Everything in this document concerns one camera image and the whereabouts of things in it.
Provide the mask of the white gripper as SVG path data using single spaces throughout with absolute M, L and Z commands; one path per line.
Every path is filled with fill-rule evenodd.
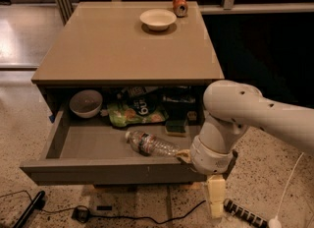
M 229 175 L 236 164 L 237 152 L 233 143 L 222 136 L 206 137 L 198 135 L 189 149 L 177 152 L 176 158 L 193 166 L 200 174 L 211 175 L 205 182 L 206 198 L 212 218 L 221 218 L 226 196 L 226 180 L 222 175 Z

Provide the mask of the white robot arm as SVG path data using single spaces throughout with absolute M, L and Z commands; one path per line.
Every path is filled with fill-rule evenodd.
M 195 170 L 211 176 L 225 173 L 232 149 L 249 127 L 314 154 L 314 109 L 281 103 L 263 96 L 253 85 L 219 80 L 203 94 L 208 115 L 189 149 Z

